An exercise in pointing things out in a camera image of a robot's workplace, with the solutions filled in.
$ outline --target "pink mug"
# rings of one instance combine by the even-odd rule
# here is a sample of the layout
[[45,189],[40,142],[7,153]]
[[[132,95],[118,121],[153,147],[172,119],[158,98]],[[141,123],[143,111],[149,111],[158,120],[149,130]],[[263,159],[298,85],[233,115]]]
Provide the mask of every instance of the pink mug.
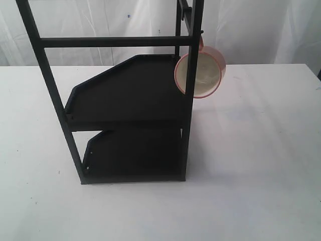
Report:
[[[185,94],[188,54],[176,64],[174,79],[179,90]],[[195,79],[194,98],[205,98],[213,94],[220,86],[225,75],[226,63],[223,55],[209,46],[204,46],[200,39],[199,56]]]

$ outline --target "black metal shelf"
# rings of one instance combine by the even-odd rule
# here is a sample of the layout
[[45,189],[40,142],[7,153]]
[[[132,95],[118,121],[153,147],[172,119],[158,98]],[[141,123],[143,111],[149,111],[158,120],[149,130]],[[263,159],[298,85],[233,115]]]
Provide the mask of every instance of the black metal shelf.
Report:
[[65,111],[72,131],[182,126],[184,95],[174,55],[137,55],[75,86]]
[[[204,0],[177,0],[175,36],[109,38],[41,38],[28,0],[16,2],[81,183],[184,181]],[[63,107],[45,48],[135,46],[175,55],[135,56],[75,86]],[[174,82],[180,46],[189,46],[185,95]],[[97,130],[82,162],[72,131]]]
[[87,183],[179,181],[181,131],[130,128],[103,131],[87,145]]

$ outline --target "white backdrop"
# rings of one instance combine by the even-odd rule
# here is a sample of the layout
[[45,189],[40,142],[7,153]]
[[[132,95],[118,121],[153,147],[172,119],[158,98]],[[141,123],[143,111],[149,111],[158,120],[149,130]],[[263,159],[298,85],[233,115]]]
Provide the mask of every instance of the white backdrop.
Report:
[[[0,65],[37,65],[15,1],[0,2]],[[175,33],[176,0],[31,0],[30,4],[42,37]],[[317,74],[320,13],[321,0],[205,0],[203,37],[229,64],[306,63]],[[136,54],[173,51],[172,47],[46,50],[51,65],[113,65]]]

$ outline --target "shelf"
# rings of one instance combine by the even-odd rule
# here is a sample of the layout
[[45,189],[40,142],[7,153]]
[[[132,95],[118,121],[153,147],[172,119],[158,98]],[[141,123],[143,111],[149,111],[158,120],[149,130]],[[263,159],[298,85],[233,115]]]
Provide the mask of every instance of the shelf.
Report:
[[181,181],[180,143],[177,128],[103,131],[87,144],[86,182]]
[[137,55],[74,87],[65,111],[72,131],[181,126],[184,95],[174,55]]

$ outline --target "white table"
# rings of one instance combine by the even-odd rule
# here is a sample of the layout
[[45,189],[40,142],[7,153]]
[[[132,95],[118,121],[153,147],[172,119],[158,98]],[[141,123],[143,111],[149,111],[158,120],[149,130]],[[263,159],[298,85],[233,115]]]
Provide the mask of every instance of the white table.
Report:
[[[106,68],[53,67],[63,102]],[[228,66],[194,102],[186,182],[80,185],[39,68],[0,67],[0,240],[320,240],[320,86]]]

